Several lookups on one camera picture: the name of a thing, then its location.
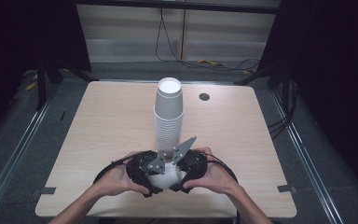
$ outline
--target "stack of paper cups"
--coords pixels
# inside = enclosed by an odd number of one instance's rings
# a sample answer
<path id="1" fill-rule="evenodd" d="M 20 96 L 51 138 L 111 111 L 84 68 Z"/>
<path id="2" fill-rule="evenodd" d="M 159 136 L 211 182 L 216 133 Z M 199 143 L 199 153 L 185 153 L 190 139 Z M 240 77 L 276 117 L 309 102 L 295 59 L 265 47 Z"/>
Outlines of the stack of paper cups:
<path id="1" fill-rule="evenodd" d="M 154 106 L 155 136 L 158 154 L 173 154 L 179 145 L 183 122 L 182 84 L 173 77 L 165 77 L 158 83 Z"/>

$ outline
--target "metal frame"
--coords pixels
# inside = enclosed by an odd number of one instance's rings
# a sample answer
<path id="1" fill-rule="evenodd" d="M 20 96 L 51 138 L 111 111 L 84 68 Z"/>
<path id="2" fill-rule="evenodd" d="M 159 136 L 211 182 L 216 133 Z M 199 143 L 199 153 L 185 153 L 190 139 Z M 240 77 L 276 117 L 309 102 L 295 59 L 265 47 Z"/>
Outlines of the metal frame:
<path id="1" fill-rule="evenodd" d="M 100 79 L 104 82 L 138 82 L 138 83 L 158 83 L 159 80 L 142 80 L 142 79 Z M 203 84 L 203 85 L 220 85 L 233 86 L 232 82 L 228 81 L 181 81 L 182 84 Z"/>
<path id="2" fill-rule="evenodd" d="M 79 5 L 92 6 L 115 6 L 115 7 L 155 7 L 172 9 L 191 9 L 203 11 L 226 11 L 226 12 L 246 12 L 260 14 L 297 14 L 297 10 L 282 9 L 278 7 L 250 7 L 239 5 L 207 4 L 207 3 L 189 3 L 176 1 L 129 1 L 129 0 L 64 0 L 60 3 L 71 3 Z"/>

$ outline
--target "person's left hand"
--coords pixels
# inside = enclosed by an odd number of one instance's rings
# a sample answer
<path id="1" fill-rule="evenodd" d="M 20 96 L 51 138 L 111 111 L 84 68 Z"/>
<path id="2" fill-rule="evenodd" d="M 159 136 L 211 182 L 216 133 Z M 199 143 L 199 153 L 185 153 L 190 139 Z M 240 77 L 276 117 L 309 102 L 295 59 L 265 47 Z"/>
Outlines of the person's left hand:
<path id="1" fill-rule="evenodd" d="M 132 152 L 125 157 L 129 157 L 136 152 Z M 98 188 L 101 196 L 115 196 L 124 191 L 135 191 L 142 194 L 148 194 L 149 190 L 144 186 L 133 183 L 127 175 L 126 166 L 119 165 L 114 169 L 108 171 L 99 179 L 94 186 Z"/>

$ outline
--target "wire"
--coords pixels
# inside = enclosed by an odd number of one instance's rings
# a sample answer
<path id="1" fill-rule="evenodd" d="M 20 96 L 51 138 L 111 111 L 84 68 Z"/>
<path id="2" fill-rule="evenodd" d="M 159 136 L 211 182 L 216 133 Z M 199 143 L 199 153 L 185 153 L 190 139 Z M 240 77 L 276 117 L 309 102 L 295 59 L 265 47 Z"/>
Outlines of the wire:
<path id="1" fill-rule="evenodd" d="M 238 64 L 234 68 L 203 66 L 203 65 L 200 65 L 200 64 L 188 63 L 188 62 L 183 62 L 183 61 L 179 60 L 176 57 L 176 55 L 175 55 L 175 53 L 174 53 L 174 51 L 172 49 L 171 40 L 170 40 L 170 37 L 168 35 L 167 27 L 165 26 L 164 17 L 162 15 L 162 8 L 159 9 L 159 13 L 160 13 L 160 21 L 159 21 L 159 26 L 158 26 L 158 37 L 157 37 L 157 41 L 156 41 L 155 53 L 156 53 L 156 57 L 160 61 L 162 61 L 162 62 L 177 62 L 177 63 L 180 63 L 181 65 L 184 65 L 184 66 L 189 67 L 189 68 L 206 68 L 206 69 L 211 69 L 211 70 L 221 71 L 221 72 L 229 72 L 229 71 L 237 71 L 237 70 L 250 71 L 251 69 L 253 69 L 253 68 L 255 68 L 256 66 L 259 65 L 259 63 L 260 63 L 259 59 L 245 59 L 245 60 L 241 61 L 240 64 Z M 167 36 L 168 45 L 170 47 L 171 53 L 172 53 L 172 55 L 173 55 L 175 60 L 164 60 L 164 59 L 161 59 L 158 56 L 158 42 L 159 42 L 159 37 L 160 37 L 160 33 L 161 33 L 161 26 L 164 28 L 165 35 Z M 255 64 L 250 66 L 250 67 L 247 67 L 247 68 L 240 68 L 241 65 L 243 65 L 245 62 L 251 62 L 251 61 L 255 61 Z"/>
<path id="2" fill-rule="evenodd" d="M 117 167 L 119 165 L 127 165 L 127 163 L 124 163 L 124 161 L 133 159 L 141 154 L 152 153 L 152 152 L 153 151 L 142 151 L 142 152 L 138 152 L 133 155 L 130 155 L 128 157 L 125 157 L 125 158 L 122 158 L 122 159 L 119 159 L 116 161 L 112 161 L 109 165 L 107 165 L 105 168 L 103 168 L 100 173 L 97 174 L 97 176 L 95 177 L 95 179 L 92 183 L 95 184 L 99 179 L 101 179 L 101 177 L 103 177 L 104 174 L 106 174 L 108 171 L 114 169 L 115 167 Z"/>
<path id="3" fill-rule="evenodd" d="M 235 182 L 238 183 L 238 179 L 237 177 L 235 176 L 234 172 L 232 172 L 232 170 L 223 162 L 221 161 L 219 158 L 215 157 L 214 155 L 212 154 L 207 154 L 207 153 L 202 153 L 203 155 L 206 155 L 206 156 L 211 156 L 213 158 L 216 159 L 216 161 L 196 161 L 194 163 L 191 163 L 191 164 L 188 164 L 187 166 L 185 167 L 182 167 L 182 168 L 188 168 L 190 166 L 193 166 L 193 165 L 198 165 L 198 164 L 203 164 L 203 163 L 215 163 L 215 164 L 218 164 L 220 166 L 222 166 L 227 172 L 228 174 L 235 180 Z M 236 224 L 241 224 L 241 214 L 240 212 L 238 211 L 237 209 L 237 216 L 235 218 L 235 223 Z"/>
<path id="4" fill-rule="evenodd" d="M 289 114 L 287 116 L 285 116 L 283 119 L 270 124 L 268 127 L 274 127 L 276 125 L 278 125 L 279 123 L 281 123 L 282 121 L 284 121 L 284 123 L 279 126 L 278 128 L 274 129 L 273 131 L 270 131 L 269 133 L 276 133 L 274 136 L 271 137 L 272 140 L 274 140 L 278 135 L 280 135 L 283 130 L 285 128 L 287 128 L 287 126 L 289 125 L 289 123 L 291 122 L 291 120 L 293 119 L 293 115 L 295 113 L 295 109 L 296 109 L 296 102 L 297 102 L 297 98 L 298 98 L 298 87 L 296 85 L 296 83 L 292 80 L 292 90 L 291 90 L 291 94 L 292 94 L 292 108 L 289 112 Z"/>

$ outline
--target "black tape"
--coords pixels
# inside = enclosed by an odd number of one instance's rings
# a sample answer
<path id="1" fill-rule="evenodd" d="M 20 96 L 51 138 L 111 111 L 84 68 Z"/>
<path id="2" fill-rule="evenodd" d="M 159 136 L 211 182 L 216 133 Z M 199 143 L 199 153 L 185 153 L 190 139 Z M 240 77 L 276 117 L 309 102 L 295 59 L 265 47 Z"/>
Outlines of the black tape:
<path id="1" fill-rule="evenodd" d="M 290 185 L 282 185 L 282 186 L 278 186 L 278 191 L 280 193 L 283 192 L 291 192 L 292 194 L 297 193 L 297 190 L 295 187 L 292 187 Z"/>
<path id="2" fill-rule="evenodd" d="M 54 194 L 56 188 L 42 188 L 42 189 L 34 189 L 31 196 L 40 197 L 42 194 Z"/>

